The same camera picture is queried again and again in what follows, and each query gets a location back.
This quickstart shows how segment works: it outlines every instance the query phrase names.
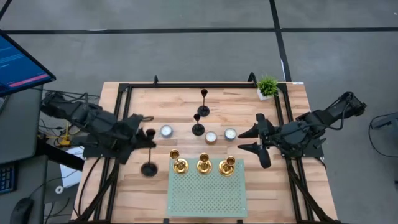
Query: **black candlestick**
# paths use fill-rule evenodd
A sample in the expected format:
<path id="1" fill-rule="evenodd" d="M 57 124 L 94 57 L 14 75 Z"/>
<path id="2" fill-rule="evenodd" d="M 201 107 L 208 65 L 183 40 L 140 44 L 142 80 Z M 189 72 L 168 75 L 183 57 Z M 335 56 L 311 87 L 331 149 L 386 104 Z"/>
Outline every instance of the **black candlestick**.
<path id="1" fill-rule="evenodd" d="M 147 137 L 149 138 L 149 139 L 154 139 L 155 138 L 155 134 L 156 134 L 156 131 L 155 130 L 153 130 L 153 129 L 148 129 L 147 131 L 146 131 L 146 133 L 147 133 Z M 146 176 L 146 177 L 153 177 L 153 176 L 155 176 L 156 174 L 157 174 L 157 166 L 156 166 L 156 164 L 154 164 L 153 162 L 150 162 L 150 152 L 151 152 L 151 148 L 149 148 L 149 156 L 148 156 L 148 162 L 146 162 L 146 163 L 144 163 L 142 166 L 141 166 L 141 174 L 143 174 L 144 176 Z"/>
<path id="2" fill-rule="evenodd" d="M 206 90 L 206 89 L 201 90 L 201 95 L 203 96 L 203 105 L 202 105 L 202 106 L 199 106 L 199 108 L 198 108 L 198 114 L 199 114 L 200 116 L 207 116 L 207 115 L 210 114 L 210 109 L 209 109 L 209 107 L 205 106 L 205 97 L 206 97 L 206 95 L 207 95 L 207 90 Z"/>
<path id="3" fill-rule="evenodd" d="M 205 127 L 199 124 L 200 115 L 198 113 L 193 115 L 193 119 L 195 119 L 197 123 L 192 126 L 192 133 L 196 136 L 201 136 L 205 132 Z"/>

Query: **wooden table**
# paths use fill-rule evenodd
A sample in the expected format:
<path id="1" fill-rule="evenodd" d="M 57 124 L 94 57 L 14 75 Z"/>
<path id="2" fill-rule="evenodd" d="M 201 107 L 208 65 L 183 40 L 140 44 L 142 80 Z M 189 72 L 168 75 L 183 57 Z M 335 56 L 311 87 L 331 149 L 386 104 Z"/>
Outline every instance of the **wooden table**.
<path id="1" fill-rule="evenodd" d="M 119 84 L 119 82 L 104 83 L 99 101 L 99 105 L 104 110 L 113 112 Z M 304 85 L 287 83 L 287 88 L 294 118 L 309 111 Z M 122 117 L 125 99 L 126 94 L 123 94 L 119 119 Z M 207 131 L 214 131 L 218 135 L 217 143 L 209 146 L 205 143 L 205 135 L 194 136 L 191 132 L 192 125 L 195 123 L 193 115 L 201 105 L 202 99 L 200 90 L 197 88 L 133 89 L 129 115 L 137 113 L 155 117 L 153 122 L 142 125 L 144 129 L 154 128 L 157 131 L 155 136 L 157 147 L 152 150 L 152 161 L 158 165 L 159 172 L 153 178 L 142 176 L 140 167 L 148 160 L 148 149 L 140 149 L 132 153 L 127 164 L 122 165 L 119 170 L 112 223 L 163 223 L 164 218 L 170 218 L 166 216 L 166 204 L 169 152 L 172 149 L 178 149 L 182 158 L 198 158 L 200 153 L 207 152 L 212 158 L 234 156 L 244 159 L 248 217 L 244 218 L 243 222 L 295 223 L 286 163 L 280 152 L 275 148 L 269 149 L 272 166 L 263 169 L 255 154 L 236 147 L 238 144 L 253 143 L 255 139 L 235 139 L 228 142 L 223 137 L 226 128 L 234 128 L 238 134 L 247 131 L 256 122 L 256 113 L 264 113 L 266 118 L 277 126 L 275 101 L 273 99 L 260 101 L 255 88 L 209 88 L 206 105 L 209 106 L 211 112 L 209 116 L 200 120 Z M 282 96 L 280 102 L 284 122 L 287 123 Z M 165 124 L 171 125 L 174 129 L 171 139 L 164 139 L 159 135 L 160 127 Z M 85 162 L 78 195 L 95 160 L 91 158 Z M 82 211 L 98 192 L 103 161 L 104 159 L 99 161 L 88 180 L 83 194 Z M 303 158 L 303 163 L 310 193 L 326 214 L 337 218 L 325 168 L 313 158 Z M 299 190 L 297 192 L 302 216 L 306 218 L 302 195 Z M 108 193 L 103 200 L 101 218 L 105 217 Z M 236 218 L 178 217 L 170 218 L 170 222 L 236 223 Z"/>

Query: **white paper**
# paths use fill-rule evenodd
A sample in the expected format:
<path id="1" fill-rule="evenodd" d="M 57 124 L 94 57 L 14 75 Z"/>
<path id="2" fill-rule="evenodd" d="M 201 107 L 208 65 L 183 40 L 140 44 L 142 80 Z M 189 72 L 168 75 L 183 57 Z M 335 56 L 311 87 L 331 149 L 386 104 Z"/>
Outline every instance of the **white paper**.
<path id="1" fill-rule="evenodd" d="M 74 148 L 67 150 L 67 153 L 74 154 L 74 156 L 83 158 L 83 150 L 84 150 L 83 147 L 74 147 Z M 69 167 L 67 167 L 65 165 L 61 165 L 61 164 L 60 164 L 60 168 L 61 168 L 61 176 L 62 177 L 66 177 L 66 176 L 70 175 L 72 172 L 74 172 L 72 175 L 62 179 L 63 187 L 67 188 L 67 187 L 71 187 L 75 184 L 80 183 L 81 171 L 76 171 L 75 169 L 69 168 Z"/>

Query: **keyboard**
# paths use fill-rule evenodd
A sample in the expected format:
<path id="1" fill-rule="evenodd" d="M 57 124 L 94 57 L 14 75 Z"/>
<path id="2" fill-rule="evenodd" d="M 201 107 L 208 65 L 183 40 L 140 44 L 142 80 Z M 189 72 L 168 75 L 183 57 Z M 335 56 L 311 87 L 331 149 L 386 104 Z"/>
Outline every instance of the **keyboard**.
<path id="1" fill-rule="evenodd" d="M 0 194 L 13 192 L 17 189 L 16 164 L 0 165 Z"/>

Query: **white pot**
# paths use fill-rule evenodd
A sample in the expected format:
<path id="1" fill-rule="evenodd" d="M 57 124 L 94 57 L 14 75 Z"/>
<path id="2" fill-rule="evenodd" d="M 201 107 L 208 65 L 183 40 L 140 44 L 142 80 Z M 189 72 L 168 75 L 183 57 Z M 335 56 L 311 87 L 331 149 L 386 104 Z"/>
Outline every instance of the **white pot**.
<path id="1" fill-rule="evenodd" d="M 259 95 L 259 99 L 260 99 L 261 101 L 263 101 L 263 100 L 268 100 L 269 98 L 272 98 L 272 96 L 264 96 L 264 95 L 261 93 L 260 89 L 257 89 L 257 94 Z"/>

